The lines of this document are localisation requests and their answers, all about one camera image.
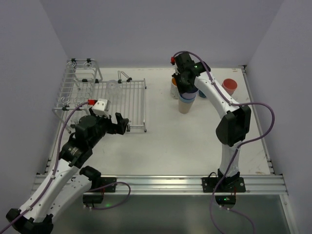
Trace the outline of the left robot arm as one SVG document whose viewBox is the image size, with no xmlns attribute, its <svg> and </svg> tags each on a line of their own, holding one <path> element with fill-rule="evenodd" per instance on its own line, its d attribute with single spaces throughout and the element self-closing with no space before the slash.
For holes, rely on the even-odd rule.
<svg viewBox="0 0 312 234">
<path fill-rule="evenodd" d="M 10 209 L 7 220 L 20 234 L 49 234 L 57 216 L 77 197 L 100 185 L 101 173 L 84 163 L 93 153 L 93 148 L 106 134 L 123 135 L 129 120 L 120 113 L 111 116 L 91 111 L 75 126 L 68 141 L 58 149 L 58 158 L 32 196 L 20 207 Z"/>
</svg>

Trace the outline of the blue plastic cup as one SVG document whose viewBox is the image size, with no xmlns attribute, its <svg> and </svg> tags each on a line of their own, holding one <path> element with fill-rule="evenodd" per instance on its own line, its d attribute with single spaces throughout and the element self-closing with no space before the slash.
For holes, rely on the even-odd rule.
<svg viewBox="0 0 312 234">
<path fill-rule="evenodd" d="M 194 100 L 195 100 L 195 97 L 193 97 L 193 98 L 184 98 L 182 96 L 179 96 L 179 101 L 181 101 L 182 103 L 189 104 L 189 103 L 193 103 Z"/>
</svg>

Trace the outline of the purple plastic cup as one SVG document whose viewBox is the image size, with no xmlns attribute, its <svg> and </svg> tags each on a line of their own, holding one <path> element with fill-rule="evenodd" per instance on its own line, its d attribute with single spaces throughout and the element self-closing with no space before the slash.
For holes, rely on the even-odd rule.
<svg viewBox="0 0 312 234">
<path fill-rule="evenodd" d="M 196 97 L 197 93 L 198 93 L 198 89 L 192 90 L 192 92 L 190 92 L 190 93 L 187 93 L 187 92 L 180 93 L 180 96 L 182 96 L 184 98 L 193 98 L 193 97 Z"/>
</svg>

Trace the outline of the dark blue ceramic mug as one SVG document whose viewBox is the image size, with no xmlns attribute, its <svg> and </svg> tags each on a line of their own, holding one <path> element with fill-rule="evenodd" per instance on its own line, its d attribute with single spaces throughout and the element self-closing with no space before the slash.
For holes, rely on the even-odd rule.
<svg viewBox="0 0 312 234">
<path fill-rule="evenodd" d="M 206 98 L 206 95 L 201 90 L 199 90 L 198 94 L 201 98 Z"/>
</svg>

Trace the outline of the beige plastic cup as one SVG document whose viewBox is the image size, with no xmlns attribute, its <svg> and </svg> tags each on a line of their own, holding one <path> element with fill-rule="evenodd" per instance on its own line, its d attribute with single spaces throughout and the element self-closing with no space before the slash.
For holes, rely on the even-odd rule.
<svg viewBox="0 0 312 234">
<path fill-rule="evenodd" d="M 183 102 L 181 100 L 178 100 L 178 110 L 182 114 L 189 113 L 192 105 L 193 105 L 193 101 L 192 102 Z"/>
</svg>

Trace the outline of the pink plastic cup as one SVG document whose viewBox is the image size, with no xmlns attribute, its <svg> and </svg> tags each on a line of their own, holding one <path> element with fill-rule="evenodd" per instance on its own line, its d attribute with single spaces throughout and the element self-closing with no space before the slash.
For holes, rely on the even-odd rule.
<svg viewBox="0 0 312 234">
<path fill-rule="evenodd" d="M 227 78 L 223 80 L 222 87 L 230 96 L 232 96 L 235 90 L 237 89 L 238 85 L 235 80 Z"/>
</svg>

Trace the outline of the floral white mug orange inside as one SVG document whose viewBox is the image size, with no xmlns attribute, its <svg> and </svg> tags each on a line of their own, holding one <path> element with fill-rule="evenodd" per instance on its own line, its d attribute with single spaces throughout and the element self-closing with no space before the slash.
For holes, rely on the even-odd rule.
<svg viewBox="0 0 312 234">
<path fill-rule="evenodd" d="M 171 97 L 178 99 L 179 98 L 179 91 L 176 85 L 176 80 L 175 78 L 171 79 L 171 86 L 170 86 L 170 94 Z"/>
</svg>

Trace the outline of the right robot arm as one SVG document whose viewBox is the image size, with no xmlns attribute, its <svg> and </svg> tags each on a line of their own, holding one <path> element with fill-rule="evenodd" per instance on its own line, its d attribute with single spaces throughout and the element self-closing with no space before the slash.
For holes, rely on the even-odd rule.
<svg viewBox="0 0 312 234">
<path fill-rule="evenodd" d="M 244 180 L 238 166 L 238 146 L 245 140 L 250 129 L 250 107 L 233 100 L 212 76 L 207 64 L 194 62 L 189 52 L 174 55 L 171 64 L 175 66 L 172 77 L 179 92 L 179 111 L 182 114 L 188 113 L 197 93 L 202 92 L 220 117 L 215 132 L 222 146 L 221 164 L 216 173 L 201 179 L 203 192 L 245 192 Z"/>
</svg>

